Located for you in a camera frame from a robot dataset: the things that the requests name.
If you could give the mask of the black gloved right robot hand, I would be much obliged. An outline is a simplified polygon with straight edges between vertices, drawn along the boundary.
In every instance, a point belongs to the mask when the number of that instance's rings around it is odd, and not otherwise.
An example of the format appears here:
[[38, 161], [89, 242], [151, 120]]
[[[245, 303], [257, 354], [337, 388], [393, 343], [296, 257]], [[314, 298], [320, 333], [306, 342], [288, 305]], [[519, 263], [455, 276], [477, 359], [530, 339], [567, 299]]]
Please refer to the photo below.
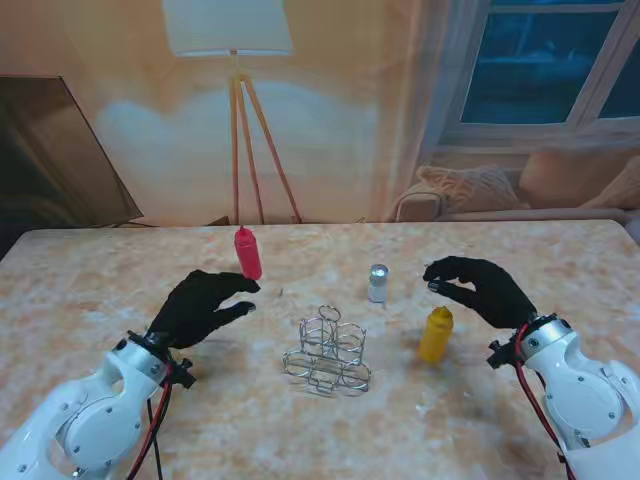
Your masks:
[[496, 329], [519, 329], [537, 309], [512, 276], [484, 259], [448, 256], [426, 267], [428, 288], [482, 317]]

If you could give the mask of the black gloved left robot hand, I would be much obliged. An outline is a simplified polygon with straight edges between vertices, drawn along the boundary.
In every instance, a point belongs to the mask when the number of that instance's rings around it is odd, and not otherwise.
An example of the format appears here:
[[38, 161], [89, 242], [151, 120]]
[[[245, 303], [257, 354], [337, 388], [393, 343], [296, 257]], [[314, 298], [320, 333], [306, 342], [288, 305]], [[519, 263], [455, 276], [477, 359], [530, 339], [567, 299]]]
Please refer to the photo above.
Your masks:
[[256, 308], [248, 301], [221, 308], [224, 301], [259, 291], [258, 283], [242, 274], [194, 270], [170, 292], [144, 338], [159, 348], [192, 347]]

